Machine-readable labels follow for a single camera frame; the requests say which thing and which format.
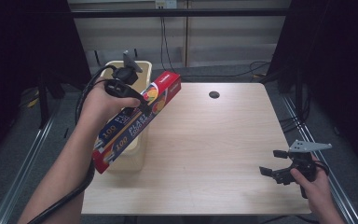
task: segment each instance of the person's right arm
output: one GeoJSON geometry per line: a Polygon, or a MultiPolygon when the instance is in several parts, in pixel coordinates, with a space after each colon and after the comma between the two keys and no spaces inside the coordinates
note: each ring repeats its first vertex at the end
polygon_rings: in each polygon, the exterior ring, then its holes
{"type": "Polygon", "coordinates": [[[345,223],[333,204],[330,184],[323,169],[317,168],[316,179],[313,182],[309,182],[297,169],[292,169],[290,173],[297,184],[304,188],[308,197],[310,211],[316,215],[321,224],[345,223]]]}

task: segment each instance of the beige plastic bin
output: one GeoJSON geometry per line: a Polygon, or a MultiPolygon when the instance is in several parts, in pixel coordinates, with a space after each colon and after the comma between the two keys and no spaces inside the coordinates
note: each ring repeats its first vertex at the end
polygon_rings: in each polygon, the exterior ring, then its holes
{"type": "MultiPolygon", "coordinates": [[[[138,92],[146,89],[150,84],[150,74],[152,64],[146,61],[136,61],[142,68],[143,72],[138,73],[138,80],[132,85],[132,88],[138,92]]],[[[114,65],[115,67],[123,67],[123,61],[112,61],[106,65],[114,65]]],[[[111,77],[112,70],[106,69],[101,76],[111,77]]],[[[147,143],[148,126],[124,149],[120,156],[107,168],[106,171],[139,171],[142,170],[145,160],[145,150],[147,143]]]]}

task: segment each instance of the red box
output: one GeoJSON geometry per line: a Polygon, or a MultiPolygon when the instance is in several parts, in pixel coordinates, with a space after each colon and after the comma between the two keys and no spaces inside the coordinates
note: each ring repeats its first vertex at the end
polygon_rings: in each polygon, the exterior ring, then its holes
{"type": "Polygon", "coordinates": [[[180,89],[180,76],[172,72],[164,72],[146,90],[141,92],[152,108],[152,113],[149,116],[139,109],[136,109],[130,116],[120,112],[103,127],[92,152],[95,168],[100,174],[109,167],[180,89]]]}

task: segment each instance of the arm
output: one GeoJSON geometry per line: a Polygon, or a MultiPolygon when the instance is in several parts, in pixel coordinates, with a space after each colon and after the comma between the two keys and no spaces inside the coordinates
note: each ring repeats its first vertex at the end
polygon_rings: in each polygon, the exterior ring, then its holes
{"type": "MultiPolygon", "coordinates": [[[[74,132],[25,206],[19,223],[29,222],[78,187],[86,176],[93,145],[101,128],[122,107],[136,107],[139,104],[139,100],[134,98],[110,96],[105,92],[103,83],[95,85],[87,96],[74,132]]],[[[79,223],[83,196],[84,193],[74,198],[46,222],[79,223]]]]}
{"type": "Polygon", "coordinates": [[[323,169],[317,168],[316,179],[309,182],[297,169],[290,171],[296,182],[301,185],[308,197],[310,211],[316,215],[320,223],[344,223],[333,204],[328,178],[323,169]]]}

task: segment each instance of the light wood tabletop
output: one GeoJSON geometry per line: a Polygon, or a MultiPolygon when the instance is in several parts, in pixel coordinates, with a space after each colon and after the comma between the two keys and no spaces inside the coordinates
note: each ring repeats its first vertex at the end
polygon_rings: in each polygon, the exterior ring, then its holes
{"type": "Polygon", "coordinates": [[[297,184],[260,174],[259,166],[291,164],[274,158],[274,149],[288,144],[263,85],[182,83],[149,126],[143,169],[96,173],[82,213],[308,214],[297,184]]]}

